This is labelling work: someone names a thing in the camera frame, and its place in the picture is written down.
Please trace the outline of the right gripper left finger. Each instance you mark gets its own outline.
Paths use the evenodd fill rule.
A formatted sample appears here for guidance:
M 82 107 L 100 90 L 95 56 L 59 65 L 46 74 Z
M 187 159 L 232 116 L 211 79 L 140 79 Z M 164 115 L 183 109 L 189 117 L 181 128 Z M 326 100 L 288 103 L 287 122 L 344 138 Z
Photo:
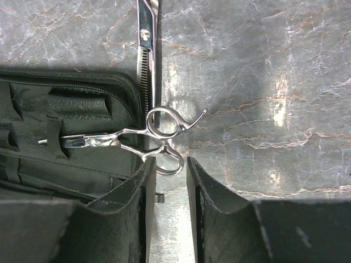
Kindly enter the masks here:
M 148 262 L 156 159 L 83 204 L 1 182 L 1 262 Z

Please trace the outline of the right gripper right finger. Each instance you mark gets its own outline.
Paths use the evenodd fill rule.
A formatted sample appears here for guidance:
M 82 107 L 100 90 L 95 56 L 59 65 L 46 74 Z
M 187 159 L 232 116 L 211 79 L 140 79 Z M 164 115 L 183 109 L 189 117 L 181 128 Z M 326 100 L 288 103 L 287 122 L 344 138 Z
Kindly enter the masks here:
M 255 199 L 187 160 L 196 262 L 350 262 L 350 200 Z

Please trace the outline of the black zip tool case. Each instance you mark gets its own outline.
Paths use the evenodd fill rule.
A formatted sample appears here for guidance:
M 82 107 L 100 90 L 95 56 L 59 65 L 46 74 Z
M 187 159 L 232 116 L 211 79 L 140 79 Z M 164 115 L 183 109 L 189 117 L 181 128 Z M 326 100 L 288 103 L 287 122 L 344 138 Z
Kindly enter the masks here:
M 141 91 L 123 72 L 1 69 L 1 198 L 76 199 L 106 194 L 142 159 L 117 146 L 65 148 L 66 135 L 145 125 Z

